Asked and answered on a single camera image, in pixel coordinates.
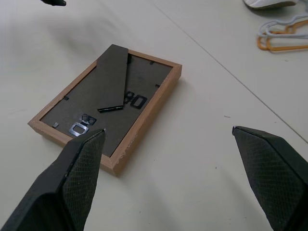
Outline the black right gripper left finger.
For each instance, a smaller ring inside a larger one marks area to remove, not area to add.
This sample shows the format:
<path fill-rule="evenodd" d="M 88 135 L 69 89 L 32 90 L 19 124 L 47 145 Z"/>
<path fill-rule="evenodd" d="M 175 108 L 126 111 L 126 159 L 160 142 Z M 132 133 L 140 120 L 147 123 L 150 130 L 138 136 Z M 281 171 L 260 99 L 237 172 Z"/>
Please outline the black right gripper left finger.
<path fill-rule="evenodd" d="M 69 141 L 33 182 L 3 231 L 82 231 L 97 186 L 105 131 Z"/>

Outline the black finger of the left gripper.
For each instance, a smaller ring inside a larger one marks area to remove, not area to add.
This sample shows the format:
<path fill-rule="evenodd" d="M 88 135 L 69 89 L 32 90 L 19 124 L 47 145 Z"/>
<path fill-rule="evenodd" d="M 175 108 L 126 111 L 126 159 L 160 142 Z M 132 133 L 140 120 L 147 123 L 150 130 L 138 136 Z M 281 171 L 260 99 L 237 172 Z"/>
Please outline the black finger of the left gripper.
<path fill-rule="evenodd" d="M 41 0 L 41 1 L 51 6 L 66 6 L 65 0 Z"/>

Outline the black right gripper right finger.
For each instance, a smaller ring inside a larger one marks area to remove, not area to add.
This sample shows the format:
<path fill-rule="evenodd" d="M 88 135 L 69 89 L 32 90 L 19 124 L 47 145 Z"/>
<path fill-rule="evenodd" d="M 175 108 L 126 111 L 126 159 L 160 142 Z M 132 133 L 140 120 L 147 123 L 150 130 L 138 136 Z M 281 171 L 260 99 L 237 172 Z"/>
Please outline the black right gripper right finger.
<path fill-rule="evenodd" d="M 308 229 L 308 163 L 283 138 L 234 126 L 250 187 L 275 231 Z"/>

